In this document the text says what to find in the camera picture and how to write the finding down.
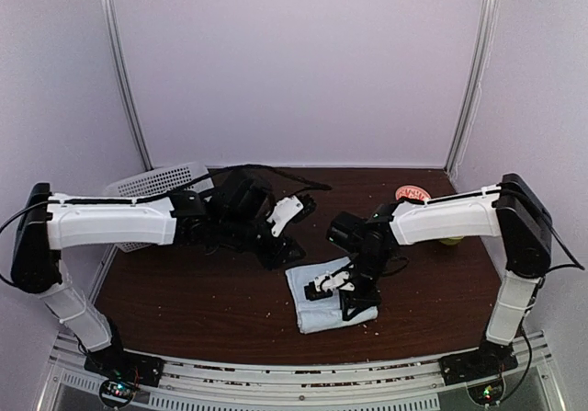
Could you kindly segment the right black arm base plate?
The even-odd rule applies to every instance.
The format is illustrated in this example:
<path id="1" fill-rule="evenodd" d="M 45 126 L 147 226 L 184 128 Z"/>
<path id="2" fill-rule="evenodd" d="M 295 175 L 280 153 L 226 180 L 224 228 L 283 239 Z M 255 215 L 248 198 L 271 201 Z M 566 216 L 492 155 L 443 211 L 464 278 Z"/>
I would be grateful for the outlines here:
<path id="1" fill-rule="evenodd" d="M 482 342 L 476 349 L 446 355 L 438 360 L 445 385 L 472 382 L 516 369 L 513 346 Z"/>

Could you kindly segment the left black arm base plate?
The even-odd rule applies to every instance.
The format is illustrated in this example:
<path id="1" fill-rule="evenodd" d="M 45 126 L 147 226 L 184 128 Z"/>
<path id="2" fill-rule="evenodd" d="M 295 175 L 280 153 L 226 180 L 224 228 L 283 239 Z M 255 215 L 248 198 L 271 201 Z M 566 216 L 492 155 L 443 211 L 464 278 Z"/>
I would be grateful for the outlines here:
<path id="1" fill-rule="evenodd" d="M 111 380 L 156 387 L 163 374 L 164 360 L 112 345 L 99 351 L 89 351 L 84 369 Z"/>

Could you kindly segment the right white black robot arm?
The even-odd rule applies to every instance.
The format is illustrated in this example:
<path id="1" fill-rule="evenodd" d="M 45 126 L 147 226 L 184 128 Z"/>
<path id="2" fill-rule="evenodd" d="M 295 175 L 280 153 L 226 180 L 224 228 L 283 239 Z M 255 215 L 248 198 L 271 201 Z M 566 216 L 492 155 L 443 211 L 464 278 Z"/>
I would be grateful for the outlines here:
<path id="1" fill-rule="evenodd" d="M 483 331 L 484 345 L 470 362 L 477 374 L 487 376 L 505 362 L 505 348 L 513 343 L 547 276 L 552 227 L 548 209 L 516 173 L 470 192 L 382 203 L 368 217 L 342 211 L 331 221 L 326 238 L 349 261 L 310 279 L 303 293 L 309 301 L 338 295 L 348 321 L 379 305 L 378 282 L 401 248 L 454 237 L 500 245 L 505 259 L 501 285 Z"/>

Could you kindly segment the light blue towel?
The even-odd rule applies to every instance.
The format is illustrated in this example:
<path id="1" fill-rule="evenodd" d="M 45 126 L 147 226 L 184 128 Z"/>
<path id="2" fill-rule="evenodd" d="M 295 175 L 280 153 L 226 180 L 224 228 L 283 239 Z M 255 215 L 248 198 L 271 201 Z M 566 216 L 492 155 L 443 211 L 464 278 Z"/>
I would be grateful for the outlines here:
<path id="1" fill-rule="evenodd" d="M 356 317 L 345 321 L 340 306 L 339 293 L 326 299 L 309 301 L 304 287 L 315 277 L 324 273 L 333 273 L 348 264 L 348 257 L 335 260 L 289 268 L 285 271 L 288 287 L 293 298 L 299 331 L 304 334 L 318 333 L 331 329 L 359 325 L 378 317 L 377 307 L 370 307 Z"/>

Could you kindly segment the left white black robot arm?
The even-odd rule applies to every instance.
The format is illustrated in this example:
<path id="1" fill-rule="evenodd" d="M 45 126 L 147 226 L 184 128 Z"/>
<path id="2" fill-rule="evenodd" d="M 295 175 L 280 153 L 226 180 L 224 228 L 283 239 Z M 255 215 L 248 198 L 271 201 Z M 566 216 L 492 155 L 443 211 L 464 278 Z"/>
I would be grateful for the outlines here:
<path id="1" fill-rule="evenodd" d="M 178 190 L 162 198 L 76 198 L 37 184 L 18 223 L 10 283 L 38 296 L 50 311 L 96 352 L 97 364 L 113 378 L 132 368 L 117 346 L 114 326 L 91 305 L 63 262 L 65 249 L 94 245 L 202 245 L 254 255 L 274 269 L 302 259 L 304 250 L 286 228 L 314 212 L 309 194 L 272 201 L 264 188 L 237 190 L 229 198 L 219 189 Z"/>

